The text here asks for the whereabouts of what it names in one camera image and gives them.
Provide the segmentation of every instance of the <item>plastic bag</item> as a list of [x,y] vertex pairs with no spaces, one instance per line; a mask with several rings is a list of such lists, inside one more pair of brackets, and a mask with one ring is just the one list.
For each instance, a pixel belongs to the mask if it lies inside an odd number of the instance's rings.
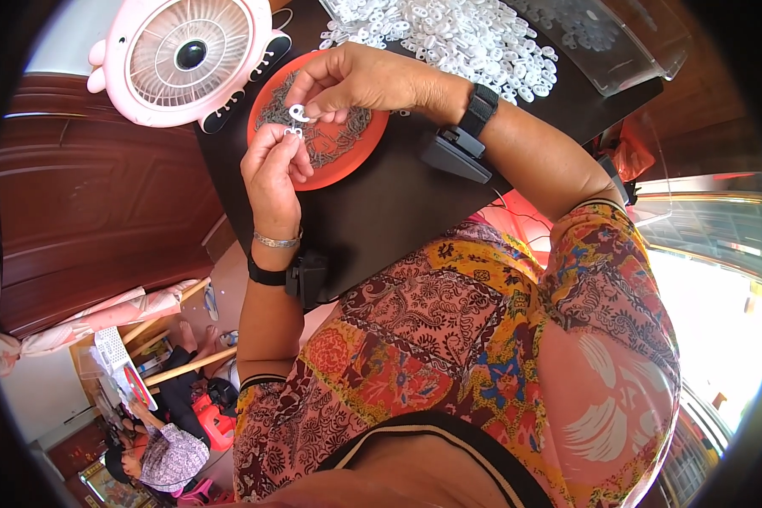
[[623,182],[638,178],[655,163],[655,158],[640,141],[641,129],[643,126],[638,119],[634,116],[627,117],[621,127],[618,147],[605,150]]

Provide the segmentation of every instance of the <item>floral dress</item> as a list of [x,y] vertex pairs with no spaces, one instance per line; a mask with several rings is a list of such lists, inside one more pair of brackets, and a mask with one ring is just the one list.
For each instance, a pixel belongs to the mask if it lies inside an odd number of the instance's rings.
[[640,236],[606,200],[552,229],[546,270],[466,221],[345,295],[287,379],[240,388],[235,495],[349,468],[379,436],[471,454],[511,506],[633,505],[657,476],[680,369]]

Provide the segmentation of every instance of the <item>hand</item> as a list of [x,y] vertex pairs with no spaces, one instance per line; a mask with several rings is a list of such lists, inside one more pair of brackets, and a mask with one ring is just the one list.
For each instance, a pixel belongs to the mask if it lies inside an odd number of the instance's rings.
[[142,422],[147,422],[150,417],[149,409],[138,398],[133,396],[132,400],[127,403],[130,408],[130,412]]
[[352,106],[429,110],[445,76],[414,58],[346,42],[302,66],[285,106],[304,104],[306,116],[339,123]]
[[305,140],[284,130],[279,124],[260,127],[240,162],[254,229],[274,240],[296,238],[302,210],[291,178],[305,182],[314,174]]

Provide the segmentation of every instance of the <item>wooden table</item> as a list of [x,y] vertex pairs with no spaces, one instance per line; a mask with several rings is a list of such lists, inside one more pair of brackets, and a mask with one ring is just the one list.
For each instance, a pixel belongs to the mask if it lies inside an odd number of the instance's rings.
[[[319,34],[330,20],[313,0],[293,0],[287,7],[294,16],[284,31],[292,37],[293,47],[274,70],[317,48]],[[276,20],[282,23],[286,17],[277,15]],[[537,43],[550,42],[540,33]],[[387,50],[413,56],[398,42],[390,43]],[[663,90],[655,79],[604,98],[567,56],[561,52],[559,56],[559,83],[550,96],[519,105],[582,144]],[[250,106],[261,83],[245,87],[245,100],[220,132],[207,135],[195,127],[214,187],[246,250],[251,246],[253,224],[240,160],[247,148]],[[360,168],[334,185],[297,194],[304,246],[328,257],[320,300],[341,294],[494,201],[497,195],[492,188],[501,193],[511,189],[495,171],[488,184],[481,185],[420,162],[415,145],[424,132],[435,129],[423,116],[390,116],[378,147]]]

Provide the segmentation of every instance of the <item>finger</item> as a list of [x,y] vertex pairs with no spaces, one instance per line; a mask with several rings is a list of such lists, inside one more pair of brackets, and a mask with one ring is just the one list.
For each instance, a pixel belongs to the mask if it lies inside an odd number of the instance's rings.
[[289,166],[300,144],[301,140],[295,134],[286,134],[283,140],[274,146],[268,156],[265,157],[259,172],[264,172],[267,175],[273,174],[274,176],[277,176],[278,173],[288,175]]
[[321,92],[322,89],[342,81],[345,78],[340,68],[343,54],[343,50],[323,51],[321,55],[303,65],[285,96],[285,106],[306,104],[307,102],[303,101],[311,97],[309,93],[314,88],[320,88],[318,92]]
[[294,163],[291,163],[290,165],[290,173],[291,178],[301,184],[304,184],[308,180],[308,178],[299,171],[299,168],[297,168]]
[[362,106],[356,104],[352,81],[348,77],[338,85],[322,90],[305,105],[305,115],[311,118],[323,118],[326,113],[335,113],[352,106]]
[[301,175],[305,177],[312,177],[314,175],[314,168],[310,166],[310,154],[308,154],[308,147],[305,145],[304,137],[299,144],[299,148],[296,149],[292,164],[294,168],[299,170]]
[[333,121],[336,124],[343,124],[347,121],[347,114],[350,112],[350,110],[338,110],[335,112],[335,115],[333,117]]
[[240,162],[240,172],[247,181],[250,181],[263,165],[271,149],[283,140],[284,131],[285,126],[280,124],[265,124],[257,129]]

